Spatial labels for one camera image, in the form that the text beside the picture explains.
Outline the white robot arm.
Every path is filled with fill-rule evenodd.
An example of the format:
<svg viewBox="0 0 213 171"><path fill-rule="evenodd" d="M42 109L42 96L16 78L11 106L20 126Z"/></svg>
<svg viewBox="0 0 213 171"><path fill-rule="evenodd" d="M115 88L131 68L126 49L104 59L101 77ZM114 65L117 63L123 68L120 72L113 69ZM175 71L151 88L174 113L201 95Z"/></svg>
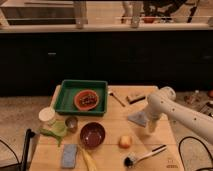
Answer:
<svg viewBox="0 0 213 171"><path fill-rule="evenodd" d="M147 96L144 113L148 130L154 132L161 114L166 114L213 145L213 119L176 103L175 99L176 93L171 87L163 87Z"/></svg>

